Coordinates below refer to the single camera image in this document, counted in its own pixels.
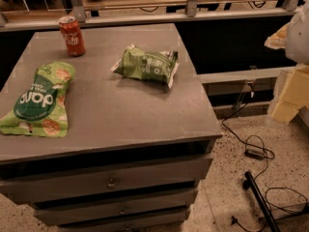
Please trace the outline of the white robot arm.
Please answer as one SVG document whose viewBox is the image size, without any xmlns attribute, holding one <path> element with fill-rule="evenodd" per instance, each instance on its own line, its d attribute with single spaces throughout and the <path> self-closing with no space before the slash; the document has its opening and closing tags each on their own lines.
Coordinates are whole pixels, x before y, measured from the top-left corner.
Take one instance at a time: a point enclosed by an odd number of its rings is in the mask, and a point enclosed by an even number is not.
<svg viewBox="0 0 309 232">
<path fill-rule="evenodd" d="M 309 1 L 266 39 L 265 46 L 284 49 L 285 56 L 295 62 L 278 75 L 267 111 L 270 120 L 289 124 L 302 108 L 309 108 Z"/>
</svg>

